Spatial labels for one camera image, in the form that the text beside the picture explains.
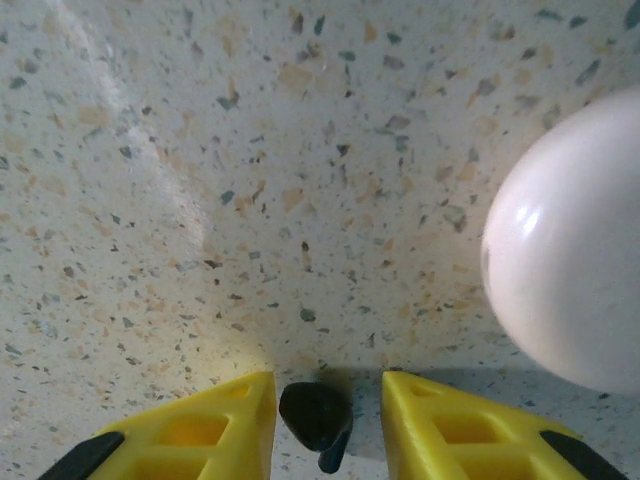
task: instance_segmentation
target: speckled wall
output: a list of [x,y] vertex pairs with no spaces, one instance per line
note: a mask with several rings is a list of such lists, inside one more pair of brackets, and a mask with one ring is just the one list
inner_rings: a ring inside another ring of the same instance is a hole
[[[347,382],[386,478],[400,367],[640,478],[640,402],[539,371],[482,292],[500,182],[640,80],[640,2],[2,0],[0,469],[244,373]],[[275,479],[320,477],[279,427]]]

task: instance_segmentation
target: black rubber tip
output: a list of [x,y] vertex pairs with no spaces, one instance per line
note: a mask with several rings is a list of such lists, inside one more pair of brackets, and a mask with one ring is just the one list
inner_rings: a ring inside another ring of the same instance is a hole
[[587,480],[629,480],[589,445],[577,438],[551,430],[540,432],[540,436]]
[[279,411],[300,443],[320,452],[320,470],[337,472],[353,428],[349,400],[321,383],[292,383],[282,392]]
[[38,480],[86,480],[124,442],[120,432],[103,433],[73,447]]

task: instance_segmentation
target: white ball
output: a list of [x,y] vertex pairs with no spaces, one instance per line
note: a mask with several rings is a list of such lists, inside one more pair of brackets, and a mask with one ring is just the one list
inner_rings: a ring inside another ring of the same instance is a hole
[[640,88],[540,138],[496,196],[482,272],[498,320],[565,379],[640,393]]

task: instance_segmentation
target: rectangular cutout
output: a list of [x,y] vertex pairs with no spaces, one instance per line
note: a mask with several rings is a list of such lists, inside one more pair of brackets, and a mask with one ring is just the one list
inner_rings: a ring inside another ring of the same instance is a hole
[[156,438],[156,445],[176,447],[214,446],[220,441],[229,419],[223,416],[184,415],[173,418]]
[[132,478],[135,480],[197,480],[206,463],[206,457],[141,458],[135,463]]
[[224,392],[224,396],[227,398],[233,398],[239,400],[246,397],[249,394],[249,385],[238,385],[231,390]]
[[502,441],[499,428],[488,418],[470,413],[447,413],[436,415],[433,423],[445,442],[498,443]]
[[433,397],[434,395],[440,395],[439,392],[434,392],[433,390],[428,390],[421,385],[413,385],[411,387],[411,393],[413,393],[416,397]]
[[526,456],[490,458],[468,456],[459,460],[469,480],[546,480]]

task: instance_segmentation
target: terrazzo surface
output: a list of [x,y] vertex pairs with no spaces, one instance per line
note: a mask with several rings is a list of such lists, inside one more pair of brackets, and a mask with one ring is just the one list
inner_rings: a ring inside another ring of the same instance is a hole
[[[640,478],[640,401],[541,372],[479,272],[501,181],[640,80],[640,1],[2,0],[0,476],[256,370],[380,373],[560,420]],[[323,478],[278,426],[272,478]]]

